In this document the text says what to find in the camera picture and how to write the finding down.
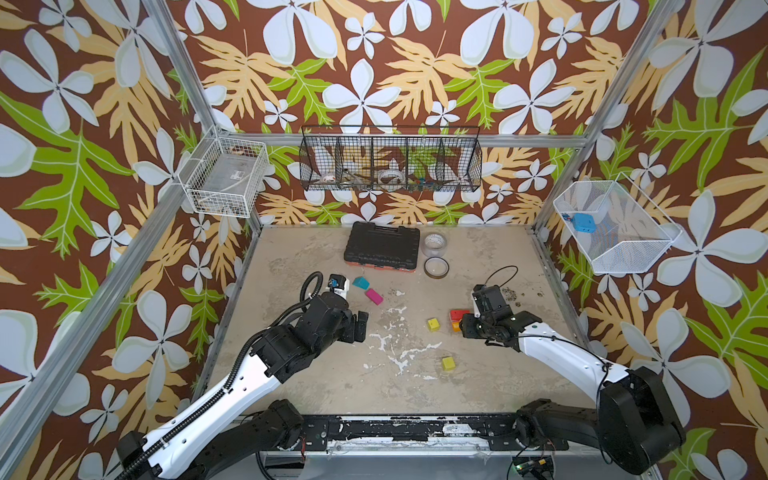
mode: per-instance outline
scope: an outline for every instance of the brown tape roll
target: brown tape roll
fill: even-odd
[[[424,262],[424,273],[429,278],[441,279],[448,275],[448,271],[451,269],[448,262],[441,257],[430,257]]]

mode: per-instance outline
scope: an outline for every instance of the white mesh basket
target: white mesh basket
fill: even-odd
[[[635,186],[646,200],[643,208],[620,179],[574,182],[554,201],[561,216],[589,214],[594,219],[592,233],[576,231],[570,221],[564,223],[596,274],[647,272],[682,231]],[[649,212],[669,223],[660,225]]]
[[[201,141],[191,161],[199,164],[184,184],[197,213],[248,218],[269,165],[266,145],[257,141],[213,138]]]

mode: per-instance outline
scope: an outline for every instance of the black wire basket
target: black wire basket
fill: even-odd
[[[454,134],[440,127],[398,126],[391,134],[345,134],[342,128],[353,127],[302,127],[304,190],[469,192],[480,187],[479,127],[452,128]],[[359,126],[365,132],[377,128]]]

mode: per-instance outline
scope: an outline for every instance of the blue object in basket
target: blue object in basket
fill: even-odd
[[[362,288],[363,290],[368,290],[368,287],[371,286],[370,282],[366,280],[364,276],[358,276],[355,278],[355,281],[352,282],[352,285]]]
[[[594,218],[589,214],[574,214],[571,222],[577,232],[593,233],[597,229],[594,225]]]

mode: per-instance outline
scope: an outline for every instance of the pink block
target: pink block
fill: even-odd
[[[373,288],[369,288],[366,290],[366,296],[371,299],[372,302],[374,302],[376,305],[381,305],[381,302],[384,301],[384,298],[376,293],[376,291]]]

